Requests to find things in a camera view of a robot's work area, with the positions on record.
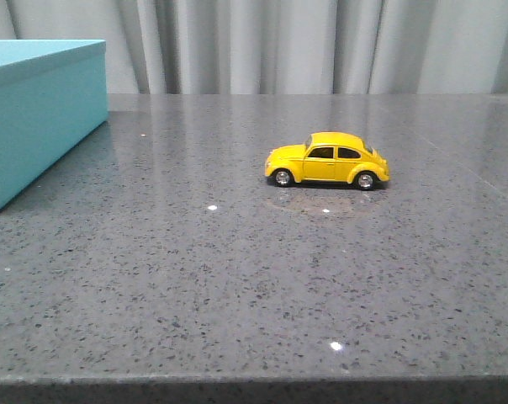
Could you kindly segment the grey pleated curtain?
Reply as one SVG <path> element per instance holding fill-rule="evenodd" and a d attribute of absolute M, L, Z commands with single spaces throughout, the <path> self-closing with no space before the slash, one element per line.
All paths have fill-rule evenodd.
<path fill-rule="evenodd" d="M 0 1 L 0 40 L 103 39 L 110 93 L 508 93 L 508 1 Z"/>

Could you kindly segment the yellow toy beetle car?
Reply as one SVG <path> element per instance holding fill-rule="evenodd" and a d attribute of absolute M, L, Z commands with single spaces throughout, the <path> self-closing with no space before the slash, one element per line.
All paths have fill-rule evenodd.
<path fill-rule="evenodd" d="M 335 131 L 315 132 L 302 144 L 272 150 L 264 175 L 279 187 L 335 182 L 363 191 L 390 180 L 389 164 L 378 151 L 359 136 Z"/>

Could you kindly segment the light blue plastic box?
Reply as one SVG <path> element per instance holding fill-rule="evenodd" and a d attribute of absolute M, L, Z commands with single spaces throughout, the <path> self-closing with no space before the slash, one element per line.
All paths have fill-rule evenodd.
<path fill-rule="evenodd" d="M 0 209 L 108 118 L 104 40 L 0 40 Z"/>

